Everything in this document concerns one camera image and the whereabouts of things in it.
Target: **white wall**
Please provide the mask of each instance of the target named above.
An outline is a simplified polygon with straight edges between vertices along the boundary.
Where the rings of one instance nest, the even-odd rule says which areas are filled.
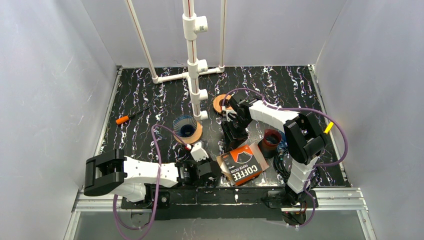
[[[113,61],[146,67],[125,0],[82,0]],[[226,66],[314,64],[346,0],[229,0]],[[198,58],[219,63],[220,0],[195,0],[208,32],[197,38]],[[155,67],[187,64],[181,0],[133,0]]]
[[[1,1],[1,239],[63,239],[116,67],[82,3]]]
[[[348,178],[378,239],[424,234],[423,9],[423,1],[348,0],[316,64],[325,106],[347,131]]]

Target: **orange screwdriver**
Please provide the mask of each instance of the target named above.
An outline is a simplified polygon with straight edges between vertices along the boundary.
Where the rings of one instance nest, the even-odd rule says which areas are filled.
[[[116,120],[116,124],[117,125],[121,125],[121,124],[123,124],[123,123],[125,123],[126,121],[128,121],[128,120],[130,120],[132,117],[134,117],[135,115],[137,115],[137,114],[140,114],[140,113],[142,113],[142,112],[144,112],[144,111],[146,111],[147,109],[149,109],[150,107],[147,107],[147,108],[145,108],[145,109],[143,109],[143,110],[141,110],[141,111],[139,111],[139,112],[136,112],[136,113],[134,113],[134,114],[132,114],[132,115],[126,115],[126,116],[123,116],[123,117],[121,117],[121,118],[118,118],[117,120]]]

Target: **black marble surface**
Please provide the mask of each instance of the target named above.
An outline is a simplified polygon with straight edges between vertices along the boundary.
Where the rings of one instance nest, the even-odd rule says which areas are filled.
[[[159,76],[168,76],[186,72],[182,67],[157,68]],[[200,89],[207,89],[209,98],[201,102],[201,110],[207,110],[209,119],[201,122],[203,126],[202,140],[205,149],[216,160],[223,154],[223,134],[220,126],[222,117],[213,109],[215,96],[225,94],[234,88],[250,88],[266,95],[270,103],[283,107],[314,108],[321,110],[312,77],[307,66],[256,66],[226,67],[222,74],[203,75],[199,78]],[[133,114],[150,106],[150,109],[129,122],[117,126],[115,120]],[[172,128],[173,120],[181,115],[192,115],[189,88],[186,80],[173,80],[163,84],[154,84],[148,68],[123,69],[118,83],[116,96],[111,109],[101,151],[114,148],[124,149],[125,155],[141,161],[156,162],[155,150],[150,128],[154,124],[162,124]],[[322,117],[319,122],[324,129],[326,124]],[[269,126],[254,121],[248,127],[247,144],[258,143],[263,132]],[[182,145],[178,144],[166,130],[156,129],[161,150],[162,162],[179,162],[190,157]],[[330,144],[318,162],[330,163],[336,160],[333,146]],[[282,186],[282,178],[272,167],[259,177],[245,183],[243,187]],[[286,158],[290,167],[291,159]],[[321,169],[320,186],[349,187],[344,181],[340,167],[333,166]],[[230,186],[221,177],[219,186]]]

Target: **orange coaster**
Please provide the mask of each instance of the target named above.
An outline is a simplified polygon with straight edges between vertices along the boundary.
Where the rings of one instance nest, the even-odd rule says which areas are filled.
[[[215,112],[217,112],[218,114],[221,114],[221,106],[223,105],[223,99],[225,97],[226,94],[221,94],[215,97],[215,99],[213,100],[213,109],[215,110]],[[228,95],[226,97],[226,100],[230,100],[231,95]],[[228,106],[226,107],[227,110],[233,110],[232,107]]]
[[[202,136],[202,131],[203,131],[202,125],[200,124],[200,122],[198,121],[196,122],[197,122],[197,127],[194,134],[189,137],[181,137],[181,139],[184,141],[185,144],[194,144],[195,142],[199,141],[200,137]],[[177,142],[180,143],[180,141],[178,140],[178,138],[175,137],[175,135],[173,137],[175,138]]]

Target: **metal frame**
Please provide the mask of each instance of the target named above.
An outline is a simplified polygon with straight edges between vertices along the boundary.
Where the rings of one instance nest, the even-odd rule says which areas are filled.
[[[312,76],[313,85],[318,93],[318,101],[321,104],[322,111],[325,113],[325,106],[321,97],[321,91],[318,85],[317,76],[315,74],[315,65],[308,65],[309,71]],[[109,100],[109,106],[104,117],[103,127],[99,136],[97,147],[94,155],[98,155],[100,148],[102,146],[103,137],[106,131],[106,126],[109,120],[111,113],[111,108],[115,95],[118,88],[118,83],[121,77],[123,67],[120,67],[117,71],[117,76],[115,84],[113,87],[112,94]],[[331,141],[333,143],[335,153],[337,157],[340,157],[336,142],[334,141],[333,135],[330,132]],[[340,164],[341,171],[343,176],[346,177],[345,168]],[[316,192],[316,197],[318,200],[319,207],[316,208],[317,211],[356,211],[360,224],[362,226],[363,234],[366,240],[376,240],[376,235],[374,234],[374,229],[371,225],[370,218],[368,216],[368,206],[365,202],[364,196],[359,187],[317,187],[314,189]],[[73,240],[76,234],[78,222],[80,220],[80,215],[82,212],[112,212],[113,204],[113,194],[107,194],[99,197],[89,197],[83,194],[83,191],[80,190],[77,193],[76,200],[72,209],[72,215],[69,220],[69,225],[66,229],[64,240]],[[122,197],[118,198],[116,205],[117,211],[119,212],[142,212],[150,213],[151,209],[121,209]],[[282,212],[297,211],[298,209],[294,208],[281,208]]]

